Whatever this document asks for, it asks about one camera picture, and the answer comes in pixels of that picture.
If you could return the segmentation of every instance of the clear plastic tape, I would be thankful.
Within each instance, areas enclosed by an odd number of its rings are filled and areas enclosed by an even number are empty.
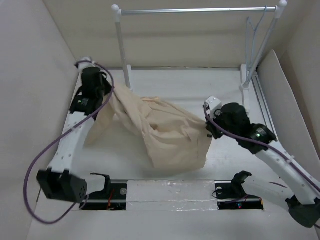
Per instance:
[[[127,211],[216,211],[211,180],[128,181]]]

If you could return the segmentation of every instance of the metal rod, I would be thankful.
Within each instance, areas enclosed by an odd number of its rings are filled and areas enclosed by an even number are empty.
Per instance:
[[[266,49],[268,40],[269,40],[269,38],[271,36],[271,33],[274,30],[277,22],[278,22],[278,18],[273,18],[272,19],[270,27],[269,27],[268,31],[266,32],[266,34],[265,34],[265,37],[264,37],[263,42],[261,44],[261,47],[260,47],[260,49],[259,49],[259,51],[258,51],[258,53],[257,53],[257,55],[255,57],[253,65],[251,66],[251,71],[248,74],[244,84],[242,85],[244,88],[248,88],[249,87],[249,83],[250,83],[250,81],[252,79],[252,76],[253,76],[254,72],[256,71],[256,68],[257,68],[257,66],[258,66],[258,64],[259,64],[259,62],[261,60],[262,54],[264,53],[264,51]]]
[[[224,7],[224,8],[191,8],[191,9],[154,9],[154,10],[121,10],[122,16],[146,15],[146,14],[188,14],[188,13],[231,13],[250,12],[263,13],[264,11],[274,13],[275,6],[269,7]]]
[[[129,89],[131,89],[132,87],[131,87],[130,79],[129,79],[128,64],[127,64],[127,59],[126,59],[125,45],[124,45],[124,39],[122,37],[120,21],[115,23],[115,28],[116,28],[116,35],[118,37],[118,43],[119,43],[125,85]]]

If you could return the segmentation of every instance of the red wire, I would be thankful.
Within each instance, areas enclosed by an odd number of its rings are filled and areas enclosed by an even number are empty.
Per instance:
[[[114,189],[112,189],[112,192],[111,192],[111,194],[110,194],[110,197],[109,197],[109,199],[108,199],[108,205],[106,206],[106,209],[108,210],[109,209],[109,207],[110,207],[110,201],[111,201],[111,198],[112,198],[112,195],[114,194],[114,192],[115,192],[115,190]]]

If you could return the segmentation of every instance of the beige wall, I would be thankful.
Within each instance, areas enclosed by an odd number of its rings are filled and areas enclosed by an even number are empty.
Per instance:
[[[31,217],[23,181],[62,131],[76,80],[74,57],[41,0],[0,0],[0,239],[24,240]],[[53,151],[40,159],[43,168]],[[33,171],[28,193],[40,190]]]
[[[317,0],[289,41],[280,63],[320,156],[319,12]]]
[[[281,56],[315,0],[288,0],[268,49]],[[275,6],[279,0],[44,0],[75,58],[92,56],[109,67],[120,67],[112,4],[127,10]],[[239,67],[245,61],[247,13],[127,16],[122,31],[128,62],[135,67]],[[256,24],[260,13],[250,14]],[[273,17],[268,13],[257,35],[260,43]]]

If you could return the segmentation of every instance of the beige cloth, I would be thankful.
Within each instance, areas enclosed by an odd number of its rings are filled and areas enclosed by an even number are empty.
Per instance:
[[[115,85],[110,102],[99,112],[86,144],[98,139],[114,114],[129,131],[143,137],[154,168],[193,171],[205,166],[211,138],[204,120],[158,97],[140,98],[121,84]]]

